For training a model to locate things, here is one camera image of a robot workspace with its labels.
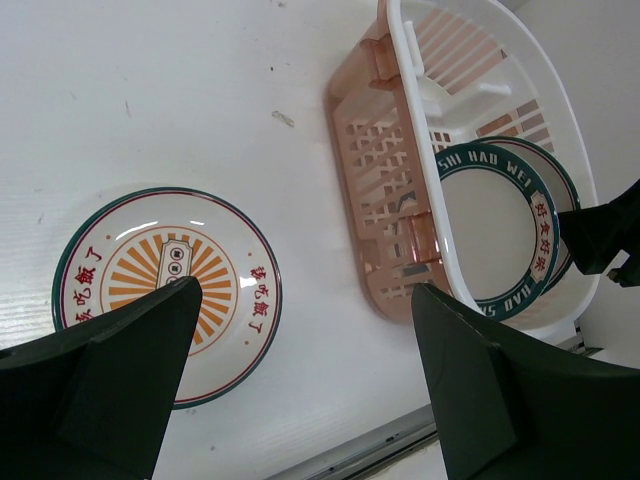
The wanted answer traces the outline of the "orange sunburst white plate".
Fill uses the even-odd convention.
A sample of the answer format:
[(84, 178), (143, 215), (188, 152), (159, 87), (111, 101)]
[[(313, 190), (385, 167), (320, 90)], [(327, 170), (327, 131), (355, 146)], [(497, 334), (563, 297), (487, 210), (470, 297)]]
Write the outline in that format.
[(174, 406), (211, 402), (245, 382), (266, 357), (282, 314), (275, 253), (227, 200), (186, 187), (152, 187), (92, 214), (58, 261), (56, 330), (166, 298), (185, 300), (192, 337)]

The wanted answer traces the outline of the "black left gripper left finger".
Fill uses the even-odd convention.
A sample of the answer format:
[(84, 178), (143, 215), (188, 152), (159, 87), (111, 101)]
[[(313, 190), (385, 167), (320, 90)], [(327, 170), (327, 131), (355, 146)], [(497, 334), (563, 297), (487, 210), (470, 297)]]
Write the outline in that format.
[(2, 478), (151, 478), (201, 302), (182, 277), (2, 350)]

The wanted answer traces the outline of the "red character white plate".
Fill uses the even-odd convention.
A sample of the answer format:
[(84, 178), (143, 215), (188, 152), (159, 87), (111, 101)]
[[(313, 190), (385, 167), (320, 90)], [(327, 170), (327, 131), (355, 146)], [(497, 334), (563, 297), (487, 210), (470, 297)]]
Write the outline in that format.
[(489, 302), (548, 292), (563, 279), (570, 254), (554, 219), (580, 207), (568, 173), (550, 154), (520, 139), (489, 137), (465, 146), (473, 204), (462, 225), (473, 242), (460, 255), (474, 298)]

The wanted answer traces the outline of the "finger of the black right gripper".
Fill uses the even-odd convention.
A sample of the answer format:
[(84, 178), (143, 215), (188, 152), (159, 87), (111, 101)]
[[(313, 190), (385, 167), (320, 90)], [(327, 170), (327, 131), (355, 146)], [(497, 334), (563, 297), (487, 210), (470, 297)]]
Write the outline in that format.
[(620, 251), (629, 257), (607, 276), (621, 287), (639, 286), (639, 181), (614, 200), (558, 215), (560, 236), (583, 275), (603, 274)]

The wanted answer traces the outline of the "green rimmed white plate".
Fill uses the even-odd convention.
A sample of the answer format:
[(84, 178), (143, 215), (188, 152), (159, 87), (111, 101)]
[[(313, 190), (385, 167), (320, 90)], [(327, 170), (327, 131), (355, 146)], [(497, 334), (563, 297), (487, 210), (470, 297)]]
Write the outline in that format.
[(546, 184), (523, 158), (494, 145), (455, 145), (435, 161), (472, 298), (492, 320), (523, 314), (549, 284), (560, 250)]

